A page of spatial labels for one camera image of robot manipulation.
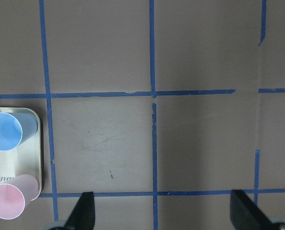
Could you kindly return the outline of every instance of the white cup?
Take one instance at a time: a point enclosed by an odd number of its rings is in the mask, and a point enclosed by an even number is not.
[[[29,174],[19,175],[0,184],[0,218],[14,219],[38,194],[39,183]]]
[[[29,139],[37,131],[32,114],[0,113],[0,151],[9,151]]]

